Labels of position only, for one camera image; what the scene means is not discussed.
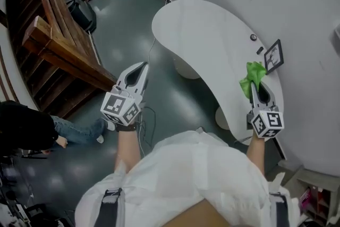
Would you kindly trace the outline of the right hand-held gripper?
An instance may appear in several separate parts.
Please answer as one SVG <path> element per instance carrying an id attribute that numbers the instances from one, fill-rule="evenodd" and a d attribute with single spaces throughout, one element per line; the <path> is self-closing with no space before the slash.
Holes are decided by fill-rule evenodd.
<path id="1" fill-rule="evenodd" d="M 256 84 L 251 81 L 251 110 L 246 117 L 247 126 L 252 128 L 258 138 L 275 138 L 285 127 L 283 113 L 276 105 L 273 91 L 264 82 L 261 83 L 263 90 L 267 94 L 265 99 L 267 108 L 260 109 L 258 91 Z"/>

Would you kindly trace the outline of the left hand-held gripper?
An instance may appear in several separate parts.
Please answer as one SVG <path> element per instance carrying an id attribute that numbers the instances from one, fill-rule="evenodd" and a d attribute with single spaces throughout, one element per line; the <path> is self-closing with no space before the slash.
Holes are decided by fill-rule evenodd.
<path id="1" fill-rule="evenodd" d="M 142 111 L 149 63 L 136 63 L 125 69 L 116 85 L 107 92 L 101 105 L 101 113 L 116 124 L 128 126 Z"/>

